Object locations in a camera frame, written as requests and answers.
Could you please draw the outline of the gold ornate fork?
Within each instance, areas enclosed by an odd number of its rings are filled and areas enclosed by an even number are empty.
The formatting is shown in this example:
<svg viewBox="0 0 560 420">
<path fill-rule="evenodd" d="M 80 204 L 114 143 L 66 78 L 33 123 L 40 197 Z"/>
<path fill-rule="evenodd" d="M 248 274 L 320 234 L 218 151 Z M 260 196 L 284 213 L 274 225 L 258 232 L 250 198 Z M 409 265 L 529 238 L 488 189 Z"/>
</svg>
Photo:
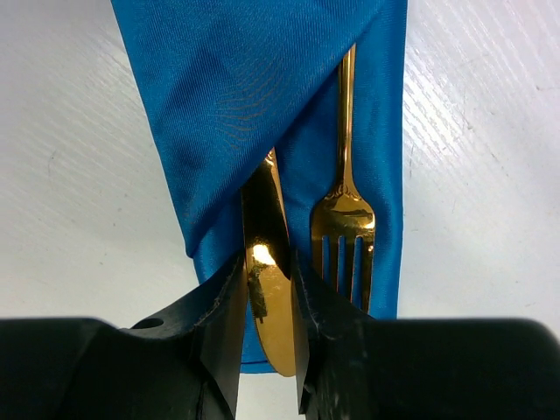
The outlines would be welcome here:
<svg viewBox="0 0 560 420">
<path fill-rule="evenodd" d="M 311 212 L 312 267 L 364 312 L 373 286 L 376 218 L 354 183 L 353 127 L 356 46 L 338 66 L 338 133 L 335 177 Z"/>
</svg>

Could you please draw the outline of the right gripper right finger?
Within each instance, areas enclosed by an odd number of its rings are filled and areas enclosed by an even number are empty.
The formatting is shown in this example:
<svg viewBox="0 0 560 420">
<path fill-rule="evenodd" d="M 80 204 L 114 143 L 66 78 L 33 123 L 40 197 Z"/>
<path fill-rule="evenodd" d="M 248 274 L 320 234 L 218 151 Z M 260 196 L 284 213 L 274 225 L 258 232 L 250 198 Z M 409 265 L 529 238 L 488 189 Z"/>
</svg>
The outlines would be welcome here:
<svg viewBox="0 0 560 420">
<path fill-rule="evenodd" d="M 559 343 L 522 318 L 378 320 L 291 258 L 308 419 L 556 419 Z"/>
</svg>

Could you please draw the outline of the gold knife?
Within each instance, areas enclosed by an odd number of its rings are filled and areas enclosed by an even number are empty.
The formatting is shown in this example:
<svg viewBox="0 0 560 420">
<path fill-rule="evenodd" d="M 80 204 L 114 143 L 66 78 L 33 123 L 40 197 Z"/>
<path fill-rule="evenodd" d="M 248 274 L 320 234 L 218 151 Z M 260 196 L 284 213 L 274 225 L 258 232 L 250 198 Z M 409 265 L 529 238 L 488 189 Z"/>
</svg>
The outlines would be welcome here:
<svg viewBox="0 0 560 420">
<path fill-rule="evenodd" d="M 241 189 L 248 294 L 257 336 L 280 375 L 296 373 L 291 308 L 291 249 L 276 151 Z"/>
</svg>

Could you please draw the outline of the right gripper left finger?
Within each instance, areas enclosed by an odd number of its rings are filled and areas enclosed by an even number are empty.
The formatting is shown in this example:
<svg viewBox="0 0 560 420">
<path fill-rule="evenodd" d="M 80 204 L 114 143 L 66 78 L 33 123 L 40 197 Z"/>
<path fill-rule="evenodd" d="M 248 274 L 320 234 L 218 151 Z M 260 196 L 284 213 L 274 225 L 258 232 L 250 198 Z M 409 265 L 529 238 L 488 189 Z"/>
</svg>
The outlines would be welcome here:
<svg viewBox="0 0 560 420">
<path fill-rule="evenodd" d="M 232 419 L 247 304 L 242 255 L 131 328 L 1 323 L 4 419 Z"/>
</svg>

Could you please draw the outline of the blue cloth napkin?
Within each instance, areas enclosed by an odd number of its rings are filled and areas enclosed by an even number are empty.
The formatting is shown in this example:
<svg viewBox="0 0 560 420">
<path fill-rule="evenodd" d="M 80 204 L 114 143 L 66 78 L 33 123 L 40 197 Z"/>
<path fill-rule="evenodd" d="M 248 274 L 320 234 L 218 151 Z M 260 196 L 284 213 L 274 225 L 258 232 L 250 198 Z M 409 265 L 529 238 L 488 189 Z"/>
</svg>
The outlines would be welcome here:
<svg viewBox="0 0 560 420">
<path fill-rule="evenodd" d="M 403 247 L 404 1 L 115 1 L 200 282 L 243 245 L 240 188 L 276 151 L 291 243 L 330 188 L 337 66 L 355 47 L 353 178 L 374 209 L 370 314 L 397 314 Z"/>
</svg>

